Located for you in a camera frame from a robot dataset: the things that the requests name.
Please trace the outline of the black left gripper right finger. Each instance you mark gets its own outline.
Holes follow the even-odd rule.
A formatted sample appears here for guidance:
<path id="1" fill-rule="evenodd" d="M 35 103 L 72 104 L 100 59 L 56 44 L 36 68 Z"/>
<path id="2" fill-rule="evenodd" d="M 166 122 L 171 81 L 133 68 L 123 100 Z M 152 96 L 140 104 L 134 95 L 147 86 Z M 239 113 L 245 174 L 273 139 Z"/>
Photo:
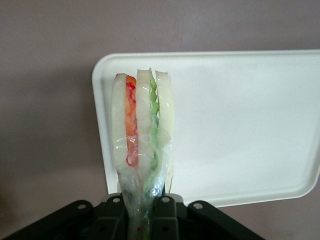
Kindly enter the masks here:
<path id="1" fill-rule="evenodd" d="M 168 193 L 153 201 L 150 220 L 151 240 L 179 240 L 178 205 L 184 205 L 178 194 Z"/>

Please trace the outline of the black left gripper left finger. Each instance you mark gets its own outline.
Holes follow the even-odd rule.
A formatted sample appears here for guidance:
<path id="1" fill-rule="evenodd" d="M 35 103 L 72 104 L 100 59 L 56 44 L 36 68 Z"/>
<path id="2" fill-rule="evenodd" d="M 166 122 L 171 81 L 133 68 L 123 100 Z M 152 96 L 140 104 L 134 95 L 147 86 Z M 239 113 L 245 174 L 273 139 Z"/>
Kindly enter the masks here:
<path id="1" fill-rule="evenodd" d="M 126 240 L 129 218 L 121 193 L 104 197 L 94 208 L 94 220 L 89 231 L 90 240 Z"/>

